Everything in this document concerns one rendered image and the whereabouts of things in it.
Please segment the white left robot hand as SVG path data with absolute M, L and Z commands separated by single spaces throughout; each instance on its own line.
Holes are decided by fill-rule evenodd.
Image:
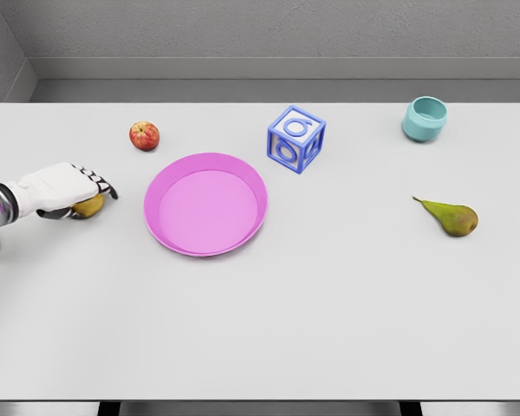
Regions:
M 68 162 L 29 173 L 7 186 L 15 196 L 20 218 L 67 209 L 99 194 L 118 199 L 117 191 L 101 175 Z

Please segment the yellow lemon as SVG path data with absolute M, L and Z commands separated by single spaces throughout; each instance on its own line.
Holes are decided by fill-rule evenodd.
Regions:
M 92 198 L 72 205 L 71 208 L 77 218 L 86 219 L 97 214 L 102 209 L 104 202 L 104 196 L 99 193 Z

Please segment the pink round plate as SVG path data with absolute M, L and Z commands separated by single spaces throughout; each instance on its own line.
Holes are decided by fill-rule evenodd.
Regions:
M 248 242 L 268 210 L 263 178 L 224 153 L 196 153 L 159 172 L 146 190 L 144 218 L 166 248 L 192 257 L 224 254 Z

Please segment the red apple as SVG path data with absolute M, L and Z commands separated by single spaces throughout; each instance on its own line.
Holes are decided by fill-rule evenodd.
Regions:
M 159 144 L 159 129 L 150 121 L 137 121 L 129 129 L 129 139 L 139 150 L 149 152 Z

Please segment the blue letter block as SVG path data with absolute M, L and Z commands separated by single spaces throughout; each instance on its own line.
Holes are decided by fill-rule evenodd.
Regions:
M 302 173 L 322 149 L 326 121 L 291 105 L 268 127 L 267 156 Z

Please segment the teal cup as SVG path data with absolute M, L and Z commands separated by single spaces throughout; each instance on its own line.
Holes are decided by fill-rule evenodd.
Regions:
M 426 143 L 438 138 L 447 117 L 448 109 L 443 101 L 431 96 L 420 96 L 408 105 L 401 127 L 409 139 Z

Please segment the green pear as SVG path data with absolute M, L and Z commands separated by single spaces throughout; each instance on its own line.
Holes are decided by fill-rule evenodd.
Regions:
M 439 222 L 451 237 L 466 237 L 478 227 L 477 213 L 465 205 L 449 205 L 413 197 Z

